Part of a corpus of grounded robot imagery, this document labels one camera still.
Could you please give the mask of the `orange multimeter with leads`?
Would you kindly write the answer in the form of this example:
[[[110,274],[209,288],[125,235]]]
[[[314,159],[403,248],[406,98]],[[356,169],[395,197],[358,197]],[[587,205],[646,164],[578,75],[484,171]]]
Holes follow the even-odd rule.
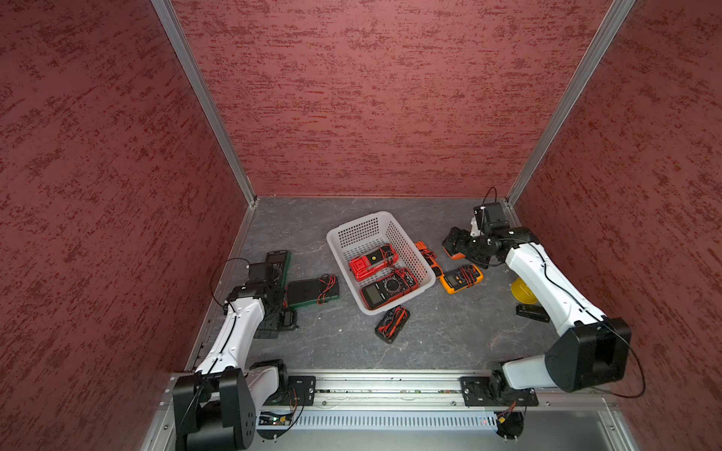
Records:
[[[450,259],[459,260],[459,259],[464,259],[466,257],[466,255],[464,253],[460,252],[456,248],[455,244],[450,244],[449,242],[444,242],[443,248]]]

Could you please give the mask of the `large red black multimeter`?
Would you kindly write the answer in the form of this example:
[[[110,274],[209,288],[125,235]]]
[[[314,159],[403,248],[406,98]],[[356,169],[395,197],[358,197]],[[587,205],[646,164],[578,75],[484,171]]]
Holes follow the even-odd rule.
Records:
[[[376,310],[409,294],[419,286],[408,268],[395,269],[388,276],[361,289],[364,306]]]

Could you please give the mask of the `orange clamp meter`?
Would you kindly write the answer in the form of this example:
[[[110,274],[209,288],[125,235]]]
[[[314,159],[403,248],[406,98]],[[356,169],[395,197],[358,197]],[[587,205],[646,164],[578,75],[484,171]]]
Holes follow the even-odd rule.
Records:
[[[417,250],[419,250],[419,253],[421,253],[427,264],[432,269],[434,276],[436,278],[440,278],[444,274],[444,272],[441,266],[438,264],[436,253],[430,250],[430,248],[428,248],[428,246],[426,246],[425,242],[423,241],[415,242],[415,245]]]

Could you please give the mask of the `white plastic perforated basket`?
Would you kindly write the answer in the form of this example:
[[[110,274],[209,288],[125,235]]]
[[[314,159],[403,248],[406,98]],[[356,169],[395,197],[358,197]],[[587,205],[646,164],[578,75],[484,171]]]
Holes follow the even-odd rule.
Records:
[[[368,316],[400,306],[436,282],[431,266],[389,212],[340,225],[326,240],[355,302]]]

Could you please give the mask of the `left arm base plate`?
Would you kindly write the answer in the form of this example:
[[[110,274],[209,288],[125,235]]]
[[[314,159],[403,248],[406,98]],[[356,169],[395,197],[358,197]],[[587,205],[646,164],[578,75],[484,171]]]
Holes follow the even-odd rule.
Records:
[[[316,381],[315,376],[290,376],[288,383],[270,396],[264,406],[312,406],[315,400]]]

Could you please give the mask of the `small red multimeter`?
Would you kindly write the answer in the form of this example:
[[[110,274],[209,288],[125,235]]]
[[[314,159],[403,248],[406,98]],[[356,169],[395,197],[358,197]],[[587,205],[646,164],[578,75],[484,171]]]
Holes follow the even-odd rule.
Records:
[[[391,244],[383,244],[378,248],[355,257],[349,263],[355,280],[364,281],[381,270],[393,267],[399,261],[399,256]]]

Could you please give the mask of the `yellow black multimeter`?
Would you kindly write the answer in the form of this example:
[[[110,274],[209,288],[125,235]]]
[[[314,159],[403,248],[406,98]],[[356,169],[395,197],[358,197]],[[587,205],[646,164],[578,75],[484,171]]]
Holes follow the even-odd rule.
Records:
[[[449,295],[478,285],[483,280],[482,271],[473,264],[466,264],[455,270],[444,272],[440,277],[442,287]]]

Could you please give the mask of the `black multimeter with red leads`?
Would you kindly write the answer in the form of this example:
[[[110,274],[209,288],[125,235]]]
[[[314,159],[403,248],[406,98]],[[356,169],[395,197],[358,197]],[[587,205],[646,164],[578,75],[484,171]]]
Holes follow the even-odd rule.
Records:
[[[403,306],[388,310],[374,329],[374,334],[387,344],[393,344],[400,331],[410,319],[410,312]]]

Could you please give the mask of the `yellow cup with batteries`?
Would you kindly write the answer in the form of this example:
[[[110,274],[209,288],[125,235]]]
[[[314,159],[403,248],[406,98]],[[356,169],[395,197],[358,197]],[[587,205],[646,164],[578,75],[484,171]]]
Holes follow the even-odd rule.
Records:
[[[537,297],[521,277],[518,277],[511,284],[511,293],[521,304],[531,304],[533,306],[538,303]]]

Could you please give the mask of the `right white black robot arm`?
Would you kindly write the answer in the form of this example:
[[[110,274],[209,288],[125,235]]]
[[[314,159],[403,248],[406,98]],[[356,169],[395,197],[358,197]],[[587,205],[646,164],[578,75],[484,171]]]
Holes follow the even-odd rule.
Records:
[[[501,398],[537,388],[567,393],[623,379],[631,351],[631,330],[589,301],[560,272],[538,238],[526,227],[486,235],[453,227],[442,245],[451,257],[479,268],[497,259],[530,288],[556,328],[558,340],[544,354],[509,361],[493,370],[490,392]]]

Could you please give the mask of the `small black multimeter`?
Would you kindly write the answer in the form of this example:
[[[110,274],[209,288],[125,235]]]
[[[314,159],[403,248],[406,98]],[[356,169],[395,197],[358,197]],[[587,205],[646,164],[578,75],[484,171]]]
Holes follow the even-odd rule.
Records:
[[[297,312],[292,308],[284,308],[279,314],[278,331],[292,332],[298,328]]]

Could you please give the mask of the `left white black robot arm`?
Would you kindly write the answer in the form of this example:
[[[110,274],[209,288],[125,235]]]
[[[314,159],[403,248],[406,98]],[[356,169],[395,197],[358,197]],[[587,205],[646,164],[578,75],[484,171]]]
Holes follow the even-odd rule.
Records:
[[[280,359],[248,366],[253,338],[265,318],[259,288],[236,288],[228,313],[206,358],[194,374],[178,379],[173,392],[177,450],[246,450],[261,408],[287,396],[287,366]]]

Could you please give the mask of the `small black box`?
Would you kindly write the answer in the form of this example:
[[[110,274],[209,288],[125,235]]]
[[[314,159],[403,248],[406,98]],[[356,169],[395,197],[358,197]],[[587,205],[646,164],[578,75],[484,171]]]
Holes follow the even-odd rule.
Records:
[[[549,323],[551,321],[551,318],[546,310],[541,306],[537,306],[537,304],[519,304],[515,308],[515,313],[519,317],[531,319],[532,321],[540,321],[544,323]]]

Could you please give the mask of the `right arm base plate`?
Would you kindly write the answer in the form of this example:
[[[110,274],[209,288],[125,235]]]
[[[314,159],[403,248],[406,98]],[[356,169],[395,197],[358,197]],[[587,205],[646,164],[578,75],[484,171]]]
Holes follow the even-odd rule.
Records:
[[[498,375],[491,377],[460,377],[466,407],[537,407],[539,400],[532,389],[511,388]]]

